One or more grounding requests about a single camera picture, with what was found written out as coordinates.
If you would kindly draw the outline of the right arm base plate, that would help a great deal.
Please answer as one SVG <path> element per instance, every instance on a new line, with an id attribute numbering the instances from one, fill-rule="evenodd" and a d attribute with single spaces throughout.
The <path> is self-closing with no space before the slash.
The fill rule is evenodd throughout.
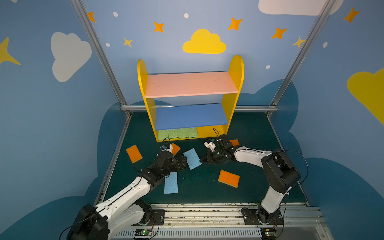
<path id="1" fill-rule="evenodd" d="M 280 208 L 271 214 L 262 207 L 258 209 L 242 208 L 241 214 L 245 225 L 282 225 L 284 223 Z"/>

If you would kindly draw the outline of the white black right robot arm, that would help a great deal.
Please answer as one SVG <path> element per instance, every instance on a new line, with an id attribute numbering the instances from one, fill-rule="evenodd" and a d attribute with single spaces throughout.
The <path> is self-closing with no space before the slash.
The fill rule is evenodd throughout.
<path id="1" fill-rule="evenodd" d="M 279 213 L 283 198 L 301 178 L 298 168 L 283 150 L 266 151 L 235 146 L 227 135 L 207 139 L 204 146 L 208 150 L 200 159 L 201 163 L 218 164 L 224 160 L 232 160 L 264 169 L 269 188 L 258 207 L 258 218 L 262 223 L 267 223 Z"/>

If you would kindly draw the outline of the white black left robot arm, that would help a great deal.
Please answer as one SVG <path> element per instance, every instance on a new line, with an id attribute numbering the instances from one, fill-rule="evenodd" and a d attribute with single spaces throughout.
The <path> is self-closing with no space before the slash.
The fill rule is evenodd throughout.
<path id="1" fill-rule="evenodd" d="M 149 221 L 152 208 L 139 199 L 164 182 L 170 173 L 188 167 L 188 158 L 161 151 L 155 162 L 141 171 L 131 184 L 111 198 L 92 206 L 85 205 L 69 227 L 67 240 L 109 240 L 123 229 Z"/>

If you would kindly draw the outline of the blue sponge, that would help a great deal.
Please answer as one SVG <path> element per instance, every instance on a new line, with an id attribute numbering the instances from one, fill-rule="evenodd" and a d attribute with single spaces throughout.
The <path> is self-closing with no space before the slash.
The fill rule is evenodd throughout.
<path id="1" fill-rule="evenodd" d="M 176 194 L 178 193 L 178 173 L 172 172 L 165 178 L 164 194 Z"/>
<path id="2" fill-rule="evenodd" d="M 187 163 L 190 170 L 193 170 L 202 165 L 200 158 L 194 148 L 184 152 L 183 155 L 187 158 Z"/>

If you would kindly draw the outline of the green sponge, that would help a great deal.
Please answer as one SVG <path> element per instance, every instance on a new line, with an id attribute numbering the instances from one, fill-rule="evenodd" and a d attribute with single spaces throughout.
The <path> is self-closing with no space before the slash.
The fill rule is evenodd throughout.
<path id="1" fill-rule="evenodd" d="M 178 138 L 179 139 L 189 138 L 189 129 L 188 128 L 178 129 Z"/>
<path id="2" fill-rule="evenodd" d="M 197 128 L 188 128 L 188 137 L 190 139 L 198 138 L 199 134 Z"/>
<path id="3" fill-rule="evenodd" d="M 163 141 L 164 139 L 169 137 L 169 131 L 168 130 L 159 130 L 158 131 L 158 139 L 159 141 Z"/>
<path id="4" fill-rule="evenodd" d="M 178 139 L 179 138 L 179 130 L 178 129 L 168 130 L 168 138 Z"/>

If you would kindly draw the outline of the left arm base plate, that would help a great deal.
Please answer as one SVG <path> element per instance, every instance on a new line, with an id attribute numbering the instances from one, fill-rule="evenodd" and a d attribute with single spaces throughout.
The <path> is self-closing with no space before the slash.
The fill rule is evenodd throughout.
<path id="1" fill-rule="evenodd" d="M 165 210 L 152 209 L 144 214 L 143 219 L 135 226 L 163 226 L 165 221 Z"/>

